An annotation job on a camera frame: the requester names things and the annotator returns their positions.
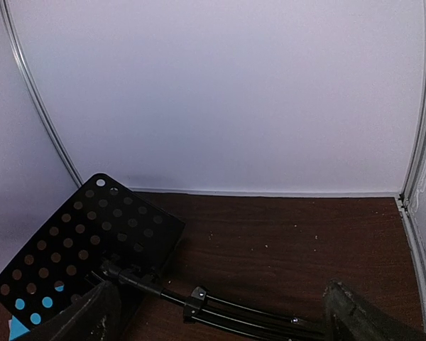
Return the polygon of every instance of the black metal panel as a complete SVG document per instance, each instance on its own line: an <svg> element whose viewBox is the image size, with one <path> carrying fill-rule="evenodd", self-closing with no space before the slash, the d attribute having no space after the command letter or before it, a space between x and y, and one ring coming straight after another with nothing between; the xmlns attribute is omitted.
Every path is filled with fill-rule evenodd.
<svg viewBox="0 0 426 341"><path fill-rule="evenodd" d="M1 272L0 302L32 329L39 324L31 322L32 314L44 323L102 281L103 259L135 269L137 276L158 275L184 226L109 176L93 175ZM122 315L129 318L142 294L120 291L126 297Z"/></svg>

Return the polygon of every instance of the black plastic piece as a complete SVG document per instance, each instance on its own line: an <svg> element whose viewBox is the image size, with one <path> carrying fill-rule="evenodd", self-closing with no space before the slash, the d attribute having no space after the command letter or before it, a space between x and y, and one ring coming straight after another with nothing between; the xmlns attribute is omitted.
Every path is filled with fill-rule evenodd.
<svg viewBox="0 0 426 341"><path fill-rule="evenodd" d="M326 341L426 341L426 334L385 314L342 282L324 295Z"/></svg>
<svg viewBox="0 0 426 341"><path fill-rule="evenodd" d="M140 278L158 278L184 226L109 176L93 175L0 273L0 302L33 329L32 314L44 323L104 281L105 259ZM119 292L124 328L144 294L127 286ZM45 297L52 301L49 308L42 304Z"/></svg>
<svg viewBox="0 0 426 341"><path fill-rule="evenodd" d="M201 286L196 287L191 293L191 296L186 298L185 307L183 308L183 322L194 323L192 319L197 316L203 309L206 303L207 290Z"/></svg>
<svg viewBox="0 0 426 341"><path fill-rule="evenodd" d="M105 281L16 341L115 341L119 336L120 310L119 291Z"/></svg>

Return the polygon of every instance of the wood grain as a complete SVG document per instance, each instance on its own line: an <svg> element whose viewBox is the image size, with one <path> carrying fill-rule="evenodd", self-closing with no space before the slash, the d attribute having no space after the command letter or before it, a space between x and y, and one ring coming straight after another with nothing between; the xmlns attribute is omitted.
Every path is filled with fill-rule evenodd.
<svg viewBox="0 0 426 341"><path fill-rule="evenodd" d="M393 198L142 196L187 223L163 279L171 290L188 295L204 285L240 303L320 320L324 288L338 278L422 329L412 259ZM8 318L0 308L0 326ZM149 298L124 340L243 339L184 325L181 308Z"/></svg>

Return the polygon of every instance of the circular hole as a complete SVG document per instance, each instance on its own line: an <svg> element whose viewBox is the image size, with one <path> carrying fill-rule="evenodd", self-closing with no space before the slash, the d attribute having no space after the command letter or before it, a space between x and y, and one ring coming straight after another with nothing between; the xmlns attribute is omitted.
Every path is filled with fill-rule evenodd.
<svg viewBox="0 0 426 341"><path fill-rule="evenodd" d="M41 269L38 271L38 275L39 275L41 278L47 278L47 277L49 276L49 270L47 270L46 268L41 268Z"/></svg>
<svg viewBox="0 0 426 341"><path fill-rule="evenodd" d="M101 227L104 231L109 231L112 228L112 224L110 222L103 222Z"/></svg>
<svg viewBox="0 0 426 341"><path fill-rule="evenodd" d="M71 238L65 239L63 241L63 246L69 249L72 246L72 239Z"/></svg>
<svg viewBox="0 0 426 341"><path fill-rule="evenodd" d="M56 281L54 283L54 289L61 293L65 289L65 284L62 281Z"/></svg>
<svg viewBox="0 0 426 341"><path fill-rule="evenodd" d="M104 187L104 185L106 185L106 181L104 181L102 179L97 180L97 186L98 187Z"/></svg>
<svg viewBox="0 0 426 341"><path fill-rule="evenodd" d="M135 252L142 252L143 251L143 246L140 245L139 243L135 243L134 244L134 251Z"/></svg>
<svg viewBox="0 0 426 341"><path fill-rule="evenodd" d="M95 220L97 218L97 214L93 211L87 213L87 218L90 220Z"/></svg>
<svg viewBox="0 0 426 341"><path fill-rule="evenodd" d="M137 220L135 220L135 219L128 220L128 225L129 225L129 227L136 227L137 226Z"/></svg>
<svg viewBox="0 0 426 341"><path fill-rule="evenodd" d="M84 226L84 225L82 225L82 224L78 224L78 225L76 226L76 232L77 232L77 233L84 233L84 232L85 232L85 226Z"/></svg>
<svg viewBox="0 0 426 341"><path fill-rule="evenodd" d="M27 284L27 292L33 295L36 292L36 285L34 283Z"/></svg>
<svg viewBox="0 0 426 341"><path fill-rule="evenodd" d="M38 313L33 313L30 315L30 321L34 324L34 325L39 325L41 323L41 316Z"/></svg>
<svg viewBox="0 0 426 341"><path fill-rule="evenodd" d="M81 297L81 295L75 293L74 295L71 296L71 303L74 303L75 301L79 300Z"/></svg>
<svg viewBox="0 0 426 341"><path fill-rule="evenodd" d="M56 236L58 234L58 227L52 226L49 230L51 236Z"/></svg>
<svg viewBox="0 0 426 341"><path fill-rule="evenodd" d="M14 303L14 306L16 307L17 310L22 310L26 307L26 303L24 302L22 298L18 298L16 302Z"/></svg>
<svg viewBox="0 0 426 341"><path fill-rule="evenodd" d="M101 238L99 238L99 236L97 235L94 235L90 238L90 243L92 243L93 245L98 245L100 241Z"/></svg>
<svg viewBox="0 0 426 341"><path fill-rule="evenodd" d="M69 222L71 220L71 216L67 213L62 215L62 222Z"/></svg>
<svg viewBox="0 0 426 341"><path fill-rule="evenodd" d="M80 250L79 251L79 258L83 261L85 259L87 259L88 258L88 251L87 250Z"/></svg>
<svg viewBox="0 0 426 341"><path fill-rule="evenodd" d="M21 272L21 270L18 270L18 269L13 270L12 276L13 276L13 279L15 279L16 281L18 281L19 279L22 278L22 272Z"/></svg>
<svg viewBox="0 0 426 341"><path fill-rule="evenodd" d="M100 206L100 207L106 207L107 206L107 204L108 204L108 202L107 202L107 200L105 200L105 199L101 199L99 202L98 202L98 205Z"/></svg>
<svg viewBox="0 0 426 341"><path fill-rule="evenodd" d="M114 217L119 218L123 215L123 212L121 210L119 210L118 208L116 208L112 214L114 215Z"/></svg>
<svg viewBox="0 0 426 341"><path fill-rule="evenodd" d="M58 263L61 259L62 259L62 257L61 257L61 255L58 252L54 252L50 256L50 260L53 261L54 263Z"/></svg>
<svg viewBox="0 0 426 341"><path fill-rule="evenodd" d="M47 246L47 244L43 240L40 240L38 243L36 243L36 247L40 251L44 250L46 246Z"/></svg>
<svg viewBox="0 0 426 341"><path fill-rule="evenodd" d="M128 236L124 233L118 233L116 238L119 240L119 242L125 242Z"/></svg>
<svg viewBox="0 0 426 341"><path fill-rule="evenodd" d="M6 296L9 294L9 285L8 284L2 284L0 287L0 294L3 296Z"/></svg>
<svg viewBox="0 0 426 341"><path fill-rule="evenodd" d="M153 230L152 229L145 229L143 231L143 235L147 238L153 237Z"/></svg>
<svg viewBox="0 0 426 341"><path fill-rule="evenodd" d="M33 264L35 259L33 258L33 256L31 254L28 254L27 256L24 257L23 261L24 261L25 264L31 265L31 264Z"/></svg>
<svg viewBox="0 0 426 341"><path fill-rule="evenodd" d="M80 201L76 201L73 206L76 210L80 210L84 205Z"/></svg>
<svg viewBox="0 0 426 341"><path fill-rule="evenodd" d="M53 305L52 298L47 296L43 298L41 303L43 304L44 308L52 308L52 305Z"/></svg>
<svg viewBox="0 0 426 341"><path fill-rule="evenodd" d="M163 217L161 217L160 215L156 215L155 217L153 217L153 221L155 222L155 224L160 224L161 222L163 222Z"/></svg>
<svg viewBox="0 0 426 341"><path fill-rule="evenodd" d="M70 276L74 276L77 273L77 269L74 265L68 265L66 267L66 273Z"/></svg>

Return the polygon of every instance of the white backdrop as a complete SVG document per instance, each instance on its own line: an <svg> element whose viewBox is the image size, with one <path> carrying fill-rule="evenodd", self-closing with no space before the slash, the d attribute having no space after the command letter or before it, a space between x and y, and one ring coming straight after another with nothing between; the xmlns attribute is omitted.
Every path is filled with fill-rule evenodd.
<svg viewBox="0 0 426 341"><path fill-rule="evenodd" d="M0 17L0 271L72 192Z"/></svg>
<svg viewBox="0 0 426 341"><path fill-rule="evenodd" d="M84 179L152 190L398 193L423 2L10 0Z"/></svg>

